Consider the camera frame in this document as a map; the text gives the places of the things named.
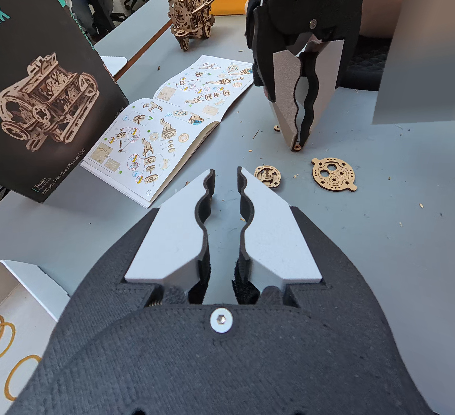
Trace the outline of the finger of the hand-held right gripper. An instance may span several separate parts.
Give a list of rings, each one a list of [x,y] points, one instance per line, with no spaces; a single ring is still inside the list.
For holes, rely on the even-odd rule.
[[[309,80],[301,77],[298,82],[298,125],[300,130],[299,145],[305,145],[310,133],[315,129],[323,112],[327,108],[336,89],[339,64],[343,52],[344,40],[321,42],[311,38],[300,54],[316,52],[315,73],[318,79],[318,94],[313,105],[314,117],[305,120],[304,101],[309,91]]]
[[[286,145],[294,149],[299,135],[296,124],[299,107],[295,90],[300,79],[301,61],[286,49],[273,54],[273,69],[275,102],[271,105]]]

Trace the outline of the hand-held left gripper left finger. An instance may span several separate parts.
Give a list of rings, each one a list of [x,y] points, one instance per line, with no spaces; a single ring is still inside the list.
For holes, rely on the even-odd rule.
[[[127,282],[180,287],[188,294],[210,274],[208,232],[215,171],[206,170],[163,202],[125,274]]]

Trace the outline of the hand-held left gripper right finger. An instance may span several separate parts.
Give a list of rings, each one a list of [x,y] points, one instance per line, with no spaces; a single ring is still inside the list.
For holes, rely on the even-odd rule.
[[[238,269],[242,282],[263,291],[289,284],[319,283],[322,275],[290,205],[245,168],[237,169],[240,215]]]

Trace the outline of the wooden wheel part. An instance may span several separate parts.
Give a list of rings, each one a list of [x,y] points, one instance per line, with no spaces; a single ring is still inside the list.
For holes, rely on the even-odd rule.
[[[254,176],[269,188],[276,188],[280,185],[281,173],[274,166],[259,166],[255,169]]]

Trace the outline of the assembled wooden model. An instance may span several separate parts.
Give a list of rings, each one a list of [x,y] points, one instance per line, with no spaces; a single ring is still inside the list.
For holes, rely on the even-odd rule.
[[[211,13],[215,0],[169,0],[168,17],[171,32],[183,51],[189,48],[191,38],[209,38],[215,17]]]

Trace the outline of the black model kit box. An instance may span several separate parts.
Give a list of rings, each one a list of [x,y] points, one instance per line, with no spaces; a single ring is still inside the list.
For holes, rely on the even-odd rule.
[[[43,203],[128,100],[64,0],[0,6],[0,183]]]

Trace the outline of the black mesh cushion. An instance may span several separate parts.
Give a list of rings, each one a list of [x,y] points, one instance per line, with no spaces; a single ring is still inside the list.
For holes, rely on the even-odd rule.
[[[339,85],[378,92],[391,41],[391,38],[359,35],[355,51]]]

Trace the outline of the round wooden plate with holes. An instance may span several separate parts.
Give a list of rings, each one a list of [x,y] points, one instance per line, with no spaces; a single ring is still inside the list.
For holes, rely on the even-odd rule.
[[[355,173],[353,168],[339,158],[312,159],[313,179],[322,188],[330,191],[355,191]]]

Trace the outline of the instruction booklet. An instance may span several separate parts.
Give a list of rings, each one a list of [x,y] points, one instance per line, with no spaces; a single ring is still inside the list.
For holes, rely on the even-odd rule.
[[[202,55],[129,104],[81,166],[149,208],[252,83],[252,63]]]

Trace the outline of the white open box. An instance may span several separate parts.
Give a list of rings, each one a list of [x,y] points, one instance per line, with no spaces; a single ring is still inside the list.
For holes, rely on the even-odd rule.
[[[13,402],[4,396],[4,384],[14,365],[27,355],[42,357],[50,335],[70,300],[66,291],[37,265],[11,260],[0,262],[0,314],[14,323],[16,336],[0,359],[0,413]],[[8,344],[10,328],[5,328],[0,351]],[[14,373],[9,390],[18,396],[38,363],[28,360]]]

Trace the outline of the white cardboard flap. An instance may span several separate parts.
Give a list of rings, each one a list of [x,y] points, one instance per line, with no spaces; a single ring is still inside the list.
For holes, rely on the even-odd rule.
[[[127,64],[127,58],[122,56],[100,56],[100,58],[112,77],[115,77]]]

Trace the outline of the yellow rubber band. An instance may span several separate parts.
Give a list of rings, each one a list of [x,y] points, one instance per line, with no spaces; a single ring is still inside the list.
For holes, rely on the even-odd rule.
[[[13,402],[17,399],[17,397],[12,395],[9,390],[9,385],[10,385],[11,379],[12,379],[14,373],[19,369],[19,367],[28,360],[35,360],[35,361],[37,361],[37,363],[39,363],[42,360],[42,358],[39,355],[27,355],[27,356],[23,357],[20,361],[18,361],[14,365],[12,370],[9,372],[9,374],[6,378],[5,384],[4,384],[4,396],[7,400],[9,400],[11,402]]]
[[[10,328],[10,339],[9,339],[7,346],[0,353],[1,358],[8,352],[8,350],[12,346],[15,336],[16,336],[16,328],[15,328],[14,323],[5,321],[4,317],[1,315],[0,316],[0,339],[2,339],[5,328],[7,328],[7,327]]]

